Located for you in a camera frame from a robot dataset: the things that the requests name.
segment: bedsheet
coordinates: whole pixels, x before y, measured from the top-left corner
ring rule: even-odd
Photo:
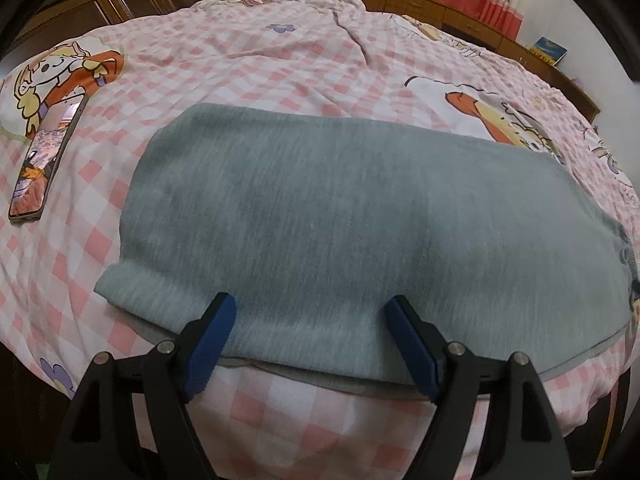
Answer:
[[[432,38],[419,25],[366,12],[360,0],[205,0],[94,30],[12,71],[0,89],[4,211],[46,107],[68,94],[93,95],[42,219],[14,226],[0,216],[2,343],[69,397],[95,353],[150,349],[93,288],[118,259],[120,213],[148,140],[197,102],[452,131],[409,79],[499,95],[535,119],[540,143],[553,142],[637,253],[638,197],[575,107],[516,62],[448,35]],[[478,124],[491,134],[483,118]],[[609,349],[545,383],[565,433],[638,355],[636,318]],[[486,408],[476,405],[459,479],[471,475]],[[142,441],[152,446],[140,399],[136,409]],[[229,479],[400,478],[433,415],[421,400],[355,396],[253,367],[216,367],[188,409],[214,468]]]

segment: silver bolt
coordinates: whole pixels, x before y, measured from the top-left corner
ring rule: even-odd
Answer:
[[[167,339],[166,341],[159,342],[156,348],[161,354],[170,354],[174,351],[175,343],[170,339]]]
[[[524,352],[514,352],[513,356],[511,357],[517,364],[521,366],[529,364],[529,356],[526,355]]]
[[[461,356],[465,353],[465,346],[457,341],[452,341],[447,345],[447,350],[453,355]]]
[[[109,354],[107,352],[100,352],[95,355],[94,363],[97,365],[103,365],[109,360]]]

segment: pink and white checkered bedsheet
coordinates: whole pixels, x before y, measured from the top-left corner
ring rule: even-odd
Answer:
[[[0,216],[0,341],[70,396],[95,353],[121,358],[149,350],[93,288],[119,257],[120,213],[148,140],[197,102],[446,130],[429,102],[404,86],[408,78],[496,92],[536,118],[568,171],[640,249],[635,193],[559,91],[515,62],[484,50],[463,55],[397,20],[366,12],[360,0],[206,0],[89,33],[85,40],[124,54],[124,68],[91,97],[42,219],[14,226]],[[3,211],[27,149],[4,111],[16,109],[18,72],[0,93]],[[545,383],[566,433],[612,389],[638,354],[635,341],[633,320],[606,352]],[[459,479],[472,472],[486,407],[478,402]],[[287,480],[400,478],[433,414],[427,402],[354,396],[252,367],[217,367],[189,410],[219,475]]]

